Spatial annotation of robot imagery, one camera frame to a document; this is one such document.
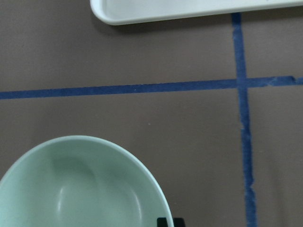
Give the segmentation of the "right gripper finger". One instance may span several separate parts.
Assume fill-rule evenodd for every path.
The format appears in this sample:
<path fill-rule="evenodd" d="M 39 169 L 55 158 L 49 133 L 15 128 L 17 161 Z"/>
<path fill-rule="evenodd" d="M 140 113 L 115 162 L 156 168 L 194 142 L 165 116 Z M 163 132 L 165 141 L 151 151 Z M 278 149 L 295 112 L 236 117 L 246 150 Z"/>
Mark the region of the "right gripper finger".
<path fill-rule="evenodd" d="M 168 227 L 168 221 L 166 218 L 157 218 L 157 227 Z M 184 227 L 183 218 L 173 218 L 173 227 Z"/>

